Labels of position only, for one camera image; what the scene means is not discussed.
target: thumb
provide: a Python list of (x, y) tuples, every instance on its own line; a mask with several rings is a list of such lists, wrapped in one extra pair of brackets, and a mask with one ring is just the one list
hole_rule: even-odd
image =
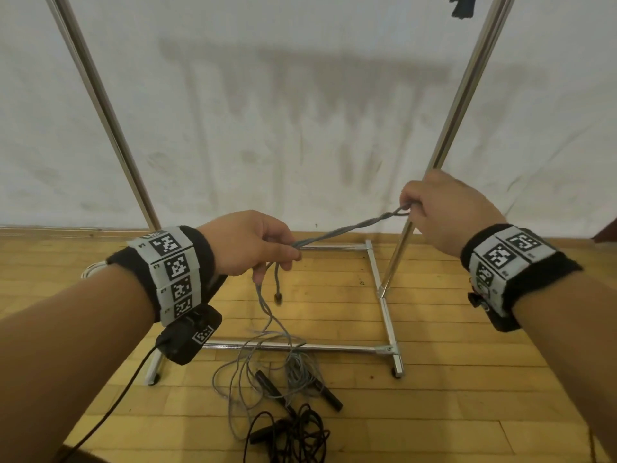
[(421, 233), (425, 233), (424, 229), (426, 228), (428, 217), (426, 217), (426, 213), (424, 212), (422, 203), (412, 204), (411, 208), (409, 209), (409, 219), (412, 223), (414, 223), (414, 225)]
[(260, 261), (264, 262), (292, 262), (300, 259), (300, 250), (291, 245), (263, 242), (261, 244)]

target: gray cord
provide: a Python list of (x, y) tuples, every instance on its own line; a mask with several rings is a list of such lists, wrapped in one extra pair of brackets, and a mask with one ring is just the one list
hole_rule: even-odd
[[(345, 234), (354, 229), (372, 226), (373, 224), (376, 224), (379, 221), (388, 219), (392, 216), (407, 216), (408, 213), (401, 213), (401, 211), (404, 209), (405, 207), (399, 207), (392, 212), (383, 213), (379, 217), (367, 219), (353, 226), (341, 227), (333, 231), (330, 231), (324, 235), (320, 235), (318, 237), (311, 237), (308, 239), (299, 240), (299, 241), (294, 242), (292, 246), (299, 249), (301, 247), (312, 244), (314, 242), (319, 242), (322, 240), (330, 239), (332, 237), (336, 237), (338, 235)], [(270, 266), (272, 266), (272, 263), (268, 264), (266, 269), (270, 268)], [(274, 281), (276, 282), (276, 294), (277, 295), (280, 294), (280, 288), (281, 288), (281, 283), (278, 279), (278, 269), (279, 269), (279, 264), (277, 263), (274, 266)], [(248, 423), (250, 425), (252, 421), (251, 410), (254, 409), (256, 406), (258, 406), (264, 397), (267, 397), (267, 398), (283, 397), (289, 404), (291, 403), (293, 398), (298, 393), (302, 393), (304, 395), (310, 396), (308, 388), (313, 383), (315, 378), (317, 378), (322, 383), (324, 383), (323, 377), (321, 376), (321, 372), (319, 370), (319, 365), (317, 364), (317, 359), (313, 355), (310, 355), (304, 352), (303, 350), (299, 349), (300, 346), (306, 344), (306, 341), (304, 341), (302, 338), (299, 338), (298, 336), (289, 334), (289, 332), (283, 326), (281, 321), (277, 319), (276, 316), (274, 316), (274, 314), (272, 313), (272, 310), (270, 309), (270, 306), (265, 301), (262, 295), (261, 284), (259, 285), (256, 284), (255, 290), (257, 291), (257, 299), (259, 302), (259, 306), (261, 307), (261, 310), (266, 314), (268, 318), (265, 326), (259, 332), (257, 332), (257, 334), (253, 338), (251, 338), (250, 340), (247, 340), (244, 343), (244, 345), (238, 352), (237, 358), (235, 358), (234, 360), (230, 360), (229, 362), (226, 362), (225, 364), (220, 366), (218, 369), (216, 369), (216, 371), (214, 371), (214, 374), (212, 374), (212, 388), (216, 390), (216, 392), (220, 396), (224, 397), (227, 400), (228, 402), (227, 419), (229, 423), (229, 428), (231, 429), (231, 432), (234, 435), (234, 437), (238, 440), (243, 440), (246, 438), (246, 436), (239, 435), (233, 426), (233, 421), (231, 418), (233, 415), (234, 405), (240, 406), (240, 408), (245, 413)], [(280, 328), (280, 331), (270, 329), (270, 326), (273, 322)], [(259, 364), (258, 361), (253, 360), (253, 355), (254, 355), (254, 352), (258, 350), (259, 346), (263, 342), (279, 340), (282, 338), (284, 338), (286, 342), (289, 344), (289, 353), (287, 357), (285, 358), (285, 360), (283, 361), (283, 365), (281, 367), (272, 368), (268, 365), (266, 374), (269, 375), (270, 371), (273, 371), (273, 370), (284, 369), (286, 380), (287, 380), (287, 392), (283, 393), (281, 396), (265, 396), (264, 390), (257, 383), (257, 380), (255, 379), (255, 374), (253, 373), (253, 370), (251, 369), (251, 365)], [(293, 340), (296, 340), (298, 342), (297, 346), (293, 346)], [(255, 341), (256, 344), (254, 344), (253, 346), (249, 346), (249, 343), (251, 341)], [(236, 369), (233, 371), (231, 379), (229, 380), (229, 385), (227, 385), (223, 389), (220, 385), (217, 384), (217, 375), (223, 369), (229, 366), (232, 366), (233, 364), (235, 364)], [(245, 400), (243, 396), (243, 391), (242, 391), (243, 384), (248, 385), (249, 388), (253, 389), (258, 394), (258, 399), (254, 404), (248, 404), (247, 401)], [(238, 398), (232, 397), (234, 387), (237, 390)]]

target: black cable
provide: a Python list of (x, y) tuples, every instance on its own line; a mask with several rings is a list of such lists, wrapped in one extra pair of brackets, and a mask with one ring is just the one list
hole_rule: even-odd
[[(268, 411), (262, 411), (252, 420), (246, 441), (244, 443), (243, 463), (251, 441), (251, 433), (259, 417), (266, 415), (272, 422), (272, 434), (264, 443), (268, 448), (270, 463), (324, 463), (326, 460), (326, 441), (330, 431), (323, 428), (323, 420), (311, 409), (308, 403), (300, 406), (293, 419), (286, 419), (288, 424), (277, 431), (274, 416)], [(279, 437), (285, 437), (282, 448), (278, 447)]]
[(109, 410), (105, 413), (105, 415), (101, 418), (101, 420), (92, 428), (92, 430), (90, 432), (88, 432), (85, 435), (85, 437), (83, 439), (81, 439), (77, 443), (77, 445), (75, 445), (61, 460), (59, 460), (58, 463), (66, 463), (66, 461), (68, 461), (68, 459), (73, 456), (73, 454), (79, 449), (79, 447), (81, 447), (86, 442), (86, 440), (88, 440), (92, 436), (92, 434), (94, 434), (97, 431), (97, 429), (100, 428), (103, 425), (105, 420), (107, 420), (107, 418), (109, 416), (111, 416), (111, 414), (113, 413), (113, 410), (116, 409), (116, 407), (120, 404), (120, 401), (122, 401), (122, 398), (124, 398), (124, 396), (127, 394), (128, 389), (131, 388), (131, 385), (133, 384), (133, 382), (137, 378), (137, 374), (139, 373), (141, 368), (144, 366), (144, 364), (146, 363), (146, 361), (150, 357), (151, 353), (153, 353), (156, 349), (157, 349), (157, 346), (154, 346), (146, 354), (146, 357), (143, 358), (143, 360), (141, 361), (141, 364), (137, 367), (137, 370), (135, 370), (135, 373), (131, 377), (131, 380), (128, 381), (127, 386), (124, 388), (124, 390), (122, 390), (122, 393), (120, 393), (120, 396), (118, 397), (118, 399), (114, 402), (112, 407), (109, 408)]

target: metal pole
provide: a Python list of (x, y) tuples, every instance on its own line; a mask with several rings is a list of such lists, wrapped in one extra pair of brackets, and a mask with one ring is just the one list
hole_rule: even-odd
[(47, 0), (47, 3), (51, 10), (51, 14), (53, 14), (58, 24), (58, 29), (67, 44), (68, 51), (73, 57), (75, 66), (77, 70), (79, 70), (81, 80), (88, 90), (90, 100), (92, 100), (94, 104), (96, 113), (99, 114), (99, 119), (103, 124), (103, 128), (105, 128), (107, 137), (111, 141), (113, 150), (116, 156), (118, 156), (122, 170), (127, 176), (128, 183), (133, 190), (133, 194), (135, 194), (135, 198), (144, 214), (148, 227), (150, 227), (151, 230), (158, 230), (160, 229), (160, 223), (154, 211), (154, 206), (152, 206), (144, 182), (139, 175), (137, 165), (128, 147), (127, 140), (113, 112), (112, 105), (103, 87), (103, 82), (96, 71), (92, 56), (90, 56), (86, 42), (81, 35), (81, 30), (73, 14), (73, 9), (71, 9), (68, 0)]
[[(467, 107), (471, 102), (473, 93), (478, 86), (484, 68), (489, 61), (490, 54), (495, 47), (495, 43), (504, 27), (505, 20), (508, 18), (513, 3), (514, 0), (493, 0), (489, 13), (486, 15), (482, 30), (480, 31), (480, 35), (478, 36), (478, 40), (476, 41), (476, 46), (471, 53), (467, 69), (463, 74), (463, 79), (461, 79), (459, 90), (454, 97), (448, 117), (443, 124), (441, 134), (435, 146), (435, 151), (433, 151), (433, 155), (429, 161), (427, 172), (431, 169), (440, 169), (443, 166), (445, 157), (448, 155), (448, 151), (450, 151), (454, 137), (463, 121)], [(378, 289), (378, 295), (380, 297), (384, 297), (386, 291), (390, 287), (392, 277), (394, 277), (398, 264), (400, 264), (400, 260), (403, 257), (403, 252), (407, 247), (409, 237), (413, 234), (413, 229), (413, 223), (407, 220), (400, 239), (398, 239), (398, 244), (392, 254), (392, 258), (390, 259), (388, 270)]]

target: forearm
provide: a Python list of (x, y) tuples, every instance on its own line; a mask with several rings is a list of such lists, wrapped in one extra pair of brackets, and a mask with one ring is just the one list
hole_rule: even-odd
[(575, 272), (524, 295), (513, 313), (617, 460), (617, 293)]
[(2, 320), (0, 460), (50, 461), (153, 319), (140, 283), (112, 265)]

